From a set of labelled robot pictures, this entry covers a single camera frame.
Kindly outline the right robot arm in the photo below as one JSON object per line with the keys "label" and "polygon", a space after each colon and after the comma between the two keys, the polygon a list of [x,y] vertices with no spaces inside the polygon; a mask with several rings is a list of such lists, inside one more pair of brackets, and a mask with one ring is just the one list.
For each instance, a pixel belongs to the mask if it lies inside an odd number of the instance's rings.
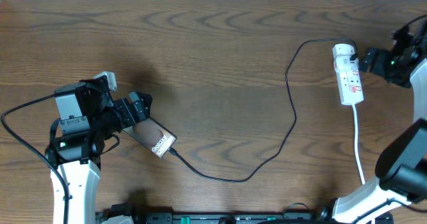
{"label": "right robot arm", "polygon": [[380,154],[375,176],[351,194],[339,197],[317,215],[320,223],[373,223],[387,212],[411,208],[426,199],[426,16],[410,33],[409,24],[393,33],[391,50],[369,48],[361,61],[347,44],[333,48],[343,105],[363,100],[360,73],[410,88],[414,94],[413,123]]}

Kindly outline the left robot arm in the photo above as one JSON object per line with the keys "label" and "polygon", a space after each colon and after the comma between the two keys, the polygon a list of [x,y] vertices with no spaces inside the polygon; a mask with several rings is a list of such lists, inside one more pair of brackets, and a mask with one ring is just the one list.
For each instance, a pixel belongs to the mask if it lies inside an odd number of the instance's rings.
{"label": "left robot arm", "polygon": [[45,156],[61,176],[53,184],[65,184],[65,191],[55,195],[54,220],[95,223],[105,141],[148,119],[153,98],[134,91],[114,100],[107,79],[99,77],[57,89],[55,101],[60,118],[51,126]]}

